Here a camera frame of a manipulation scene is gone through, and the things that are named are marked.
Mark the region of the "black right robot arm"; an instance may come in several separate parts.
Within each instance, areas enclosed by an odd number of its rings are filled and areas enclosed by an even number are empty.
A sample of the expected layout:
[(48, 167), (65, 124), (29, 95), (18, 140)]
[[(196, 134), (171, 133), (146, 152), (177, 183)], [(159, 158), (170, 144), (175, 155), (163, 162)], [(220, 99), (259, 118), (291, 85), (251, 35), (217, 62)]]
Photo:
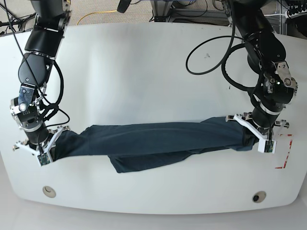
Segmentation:
[[(22, 62), (18, 70), (21, 83), (19, 95), (11, 100), (10, 112), (27, 138), (16, 142), (14, 149), (23, 149), (36, 156), (40, 166), (54, 160), (52, 152), (63, 131), (69, 129), (65, 123), (51, 130), (45, 124), (61, 109), (59, 104), (64, 94), (63, 74), (55, 59), (71, 18), (69, 0), (33, 0), (35, 24), (21, 51)], [(47, 83), (52, 68), (60, 79), (59, 95), (54, 103), (46, 99)]]

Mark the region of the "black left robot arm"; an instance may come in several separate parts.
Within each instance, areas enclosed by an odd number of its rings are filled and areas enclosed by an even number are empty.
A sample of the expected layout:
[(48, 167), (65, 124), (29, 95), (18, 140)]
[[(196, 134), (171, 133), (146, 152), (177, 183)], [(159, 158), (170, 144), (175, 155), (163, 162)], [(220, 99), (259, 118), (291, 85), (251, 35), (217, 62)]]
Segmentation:
[[(291, 76), (286, 62), (286, 50), (276, 38), (271, 24), (262, 13), (265, 0), (224, 0), (224, 11), (233, 32), (240, 34), (241, 44), (231, 46), (221, 63), (224, 78), (235, 88), (247, 92), (254, 110), (249, 113), (228, 116), (248, 129), (258, 140), (258, 152), (275, 153), (277, 137), (283, 127), (289, 127), (278, 116), (296, 97), (297, 82)], [(230, 55), (245, 48), (248, 64), (258, 74), (254, 87), (247, 87), (232, 80), (226, 72)]]

